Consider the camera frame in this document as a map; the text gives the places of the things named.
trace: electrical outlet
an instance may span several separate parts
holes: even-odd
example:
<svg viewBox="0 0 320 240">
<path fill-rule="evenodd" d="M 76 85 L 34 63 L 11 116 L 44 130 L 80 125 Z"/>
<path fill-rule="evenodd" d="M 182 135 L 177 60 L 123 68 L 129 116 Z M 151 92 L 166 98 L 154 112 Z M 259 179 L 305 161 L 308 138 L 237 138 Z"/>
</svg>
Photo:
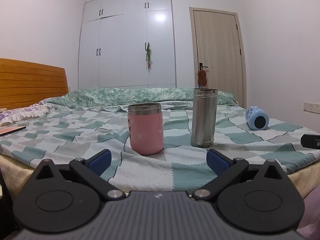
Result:
<svg viewBox="0 0 320 240">
<path fill-rule="evenodd" d="M 320 104 L 303 103 L 303 111 L 320 114 Z"/>
</svg>

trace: pink food jar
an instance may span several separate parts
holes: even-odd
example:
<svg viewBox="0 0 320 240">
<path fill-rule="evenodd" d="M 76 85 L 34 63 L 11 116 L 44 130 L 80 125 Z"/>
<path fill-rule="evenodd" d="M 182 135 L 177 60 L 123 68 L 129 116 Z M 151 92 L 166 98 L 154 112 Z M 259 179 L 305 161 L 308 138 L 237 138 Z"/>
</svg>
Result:
<svg viewBox="0 0 320 240">
<path fill-rule="evenodd" d="M 163 149 L 161 104 L 142 103 L 128 106 L 129 137 L 132 150 L 152 155 Z"/>
</svg>

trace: checkered bedsheet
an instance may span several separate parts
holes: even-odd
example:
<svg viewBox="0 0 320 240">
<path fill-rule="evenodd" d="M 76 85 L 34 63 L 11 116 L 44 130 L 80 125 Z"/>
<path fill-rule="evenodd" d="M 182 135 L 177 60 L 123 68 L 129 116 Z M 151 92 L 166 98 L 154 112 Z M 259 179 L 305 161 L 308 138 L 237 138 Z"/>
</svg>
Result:
<svg viewBox="0 0 320 240">
<path fill-rule="evenodd" d="M 287 173 L 319 160 L 320 151 L 303 148 L 300 138 L 313 131 L 270 119 L 269 129 L 251 131 L 245 109 L 218 106 L 214 148 L 229 158 L 262 164 L 276 159 Z M 130 190 L 194 189 L 216 177 L 206 164 L 206 149 L 190 145 L 192 110 L 164 110 L 164 149 L 144 157 L 130 148 L 126 112 L 50 110 L 38 119 L 20 121 L 26 130 L 0 137 L 0 153 L 31 167 L 42 159 L 66 164 L 90 158 L 103 149 L 112 153 L 111 166 L 101 175 L 114 186 Z"/>
</svg>

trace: white logo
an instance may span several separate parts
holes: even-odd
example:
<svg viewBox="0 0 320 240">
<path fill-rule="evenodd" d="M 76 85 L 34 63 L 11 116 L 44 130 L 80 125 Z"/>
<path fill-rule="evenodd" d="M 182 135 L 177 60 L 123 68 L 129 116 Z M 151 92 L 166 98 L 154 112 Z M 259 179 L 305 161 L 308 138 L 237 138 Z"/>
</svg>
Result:
<svg viewBox="0 0 320 240">
<path fill-rule="evenodd" d="M 157 199 L 159 199 L 160 197 L 163 197 L 163 195 L 162 195 L 161 193 L 159 193 L 158 195 L 155 195 L 155 197 L 156 197 Z"/>
</svg>

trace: blue gripper pad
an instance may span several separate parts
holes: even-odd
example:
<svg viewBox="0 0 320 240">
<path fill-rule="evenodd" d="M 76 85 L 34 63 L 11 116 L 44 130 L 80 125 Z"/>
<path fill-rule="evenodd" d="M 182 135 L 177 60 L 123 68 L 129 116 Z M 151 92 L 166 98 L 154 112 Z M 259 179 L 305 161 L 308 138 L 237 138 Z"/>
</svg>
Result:
<svg viewBox="0 0 320 240">
<path fill-rule="evenodd" d="M 207 165 L 218 176 L 229 169 L 234 161 L 224 156 L 220 152 L 210 149 L 207 152 Z"/>
<path fill-rule="evenodd" d="M 111 160 L 111 152 L 105 149 L 86 160 L 84 165 L 88 167 L 90 171 L 93 171 L 100 176 L 107 168 L 109 168 Z"/>
</svg>

